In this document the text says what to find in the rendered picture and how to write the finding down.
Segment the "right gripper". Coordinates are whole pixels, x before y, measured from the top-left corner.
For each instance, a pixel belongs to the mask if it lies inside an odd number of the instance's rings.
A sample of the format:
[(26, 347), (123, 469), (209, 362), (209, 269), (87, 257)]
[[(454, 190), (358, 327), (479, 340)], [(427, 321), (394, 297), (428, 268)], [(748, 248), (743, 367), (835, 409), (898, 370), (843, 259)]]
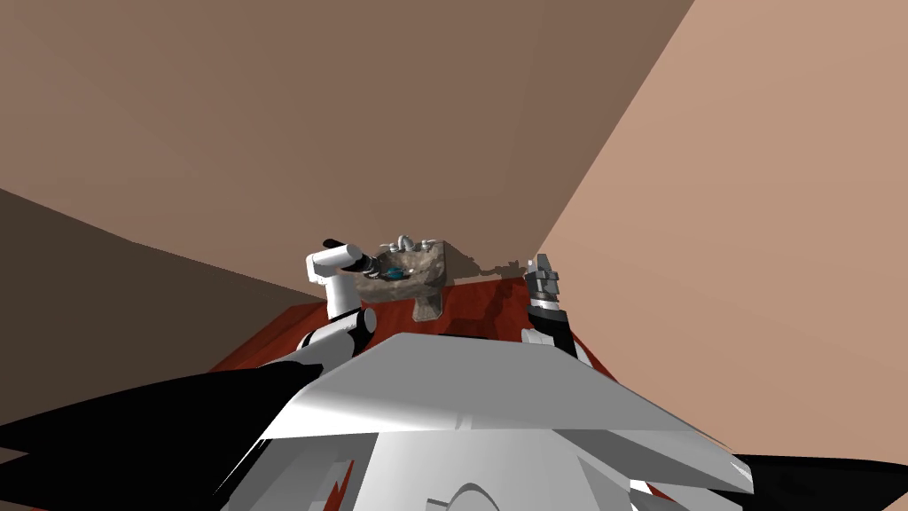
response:
[(532, 259), (527, 263), (527, 287), (530, 305), (541, 309), (558, 309), (559, 286), (558, 273), (552, 270), (548, 256), (539, 253), (536, 262)]

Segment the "grey stone pedestal sink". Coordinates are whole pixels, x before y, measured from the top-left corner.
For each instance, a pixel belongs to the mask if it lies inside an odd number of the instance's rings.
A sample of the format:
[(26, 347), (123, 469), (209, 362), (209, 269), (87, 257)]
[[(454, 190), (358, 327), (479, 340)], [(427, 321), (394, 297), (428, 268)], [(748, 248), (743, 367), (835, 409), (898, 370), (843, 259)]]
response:
[(412, 319), (428, 322), (442, 316), (442, 289), (448, 277), (445, 251), (447, 244), (438, 240), (426, 252), (391, 253), (387, 248), (373, 255), (386, 271), (389, 267), (406, 270), (404, 279), (367, 279), (363, 273), (356, 273), (356, 289), (364, 302), (370, 304), (415, 301)]

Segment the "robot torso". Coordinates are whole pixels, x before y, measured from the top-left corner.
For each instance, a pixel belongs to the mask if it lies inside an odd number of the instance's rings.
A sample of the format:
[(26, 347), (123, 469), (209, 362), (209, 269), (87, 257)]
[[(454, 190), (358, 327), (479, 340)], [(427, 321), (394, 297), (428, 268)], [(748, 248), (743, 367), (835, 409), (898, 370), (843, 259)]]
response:
[(635, 392), (537, 343), (396, 334), (297, 393), (221, 511), (680, 511), (740, 507), (748, 465)]

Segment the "silver faucet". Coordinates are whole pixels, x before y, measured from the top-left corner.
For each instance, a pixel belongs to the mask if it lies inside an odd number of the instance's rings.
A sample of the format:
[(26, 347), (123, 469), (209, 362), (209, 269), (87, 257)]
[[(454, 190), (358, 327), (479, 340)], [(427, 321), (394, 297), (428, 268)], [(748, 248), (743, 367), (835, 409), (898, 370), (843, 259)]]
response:
[(396, 241), (392, 241), (387, 244), (381, 244), (383, 248), (391, 253), (407, 253), (407, 252), (426, 252), (434, 244), (437, 244), (437, 240), (420, 240), (419, 242), (414, 241), (410, 235), (402, 234), (399, 236)]

